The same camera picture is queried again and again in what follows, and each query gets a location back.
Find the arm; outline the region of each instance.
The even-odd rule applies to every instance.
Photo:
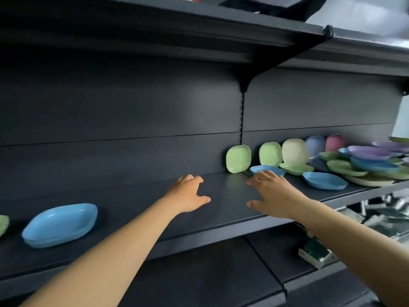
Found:
[[[179,213],[210,202],[197,196],[203,180],[187,175],[139,217],[93,247],[22,307],[116,307],[153,245]]]
[[[387,306],[409,306],[409,251],[400,243],[309,199],[272,171],[259,172],[248,184],[264,200],[249,207],[301,223]]]

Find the right hand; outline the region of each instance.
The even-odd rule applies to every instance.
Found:
[[[264,200],[249,201],[247,206],[272,217],[294,220],[297,208],[311,201],[284,177],[270,170],[258,172],[247,184],[254,186]]]

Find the shelving unit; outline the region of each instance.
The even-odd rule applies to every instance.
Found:
[[[296,306],[332,282],[350,284],[347,298],[340,287],[322,304],[370,295],[342,263],[316,271],[290,253],[304,236],[281,226],[290,220],[248,209],[259,195],[246,174],[226,173],[223,157],[247,144],[257,163],[261,144],[310,135],[387,139],[407,91],[408,40],[181,0],[0,0],[0,14],[0,208],[12,220],[0,240],[0,299],[38,289],[188,172],[202,175],[200,194],[212,202],[171,222],[124,306],[158,299],[138,290],[150,284],[186,282],[185,261],[194,290],[169,288],[167,305]],[[286,178],[334,209],[409,187],[323,191]],[[24,245],[32,217],[78,202],[99,207],[88,235],[44,250]],[[212,266],[218,248],[234,255],[225,259],[232,271]]]

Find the light green plate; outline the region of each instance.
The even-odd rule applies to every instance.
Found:
[[[399,166],[399,170],[395,172],[373,172],[372,174],[390,179],[409,180],[409,167]]]
[[[391,162],[392,164],[395,164],[395,165],[402,165],[404,163],[403,159],[397,158],[397,157],[392,157],[388,159],[388,162]]]
[[[0,236],[2,236],[10,224],[10,218],[7,215],[0,215]]]
[[[280,164],[280,167],[292,175],[303,175],[304,172],[314,171],[314,167],[306,164],[287,164],[284,162]]]
[[[329,160],[337,160],[339,155],[338,152],[320,152],[318,153],[320,159],[325,160],[326,162]]]
[[[226,167],[232,173],[243,172],[252,163],[252,151],[247,145],[236,145],[226,154]]]
[[[328,168],[337,174],[346,174],[353,177],[362,177],[368,174],[368,171],[357,170],[352,167],[350,162],[346,160],[330,160],[327,162]]]
[[[367,174],[363,177],[352,177],[350,175],[344,175],[343,176],[346,180],[362,185],[362,186],[369,186],[369,187],[384,187],[384,186],[390,186],[395,182],[395,180],[391,180],[389,178],[384,178],[384,177],[378,177],[372,174]]]
[[[277,142],[263,144],[258,150],[260,164],[278,167],[283,162],[283,151]]]
[[[310,155],[307,144],[301,139],[289,139],[283,143],[283,161],[287,164],[306,164]]]
[[[409,143],[409,138],[389,137],[392,142]]]

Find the shelf bracket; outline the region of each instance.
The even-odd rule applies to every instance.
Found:
[[[237,68],[237,76],[242,93],[247,92],[248,86],[253,78],[263,72],[274,68],[281,63],[298,56],[299,54],[310,50],[311,48],[330,40],[334,36],[334,30],[331,25],[324,28],[322,35],[313,35],[303,33],[298,35],[295,40],[295,45],[285,49],[284,52],[277,51],[277,47],[268,46],[256,53],[256,59],[249,65],[242,65]]]

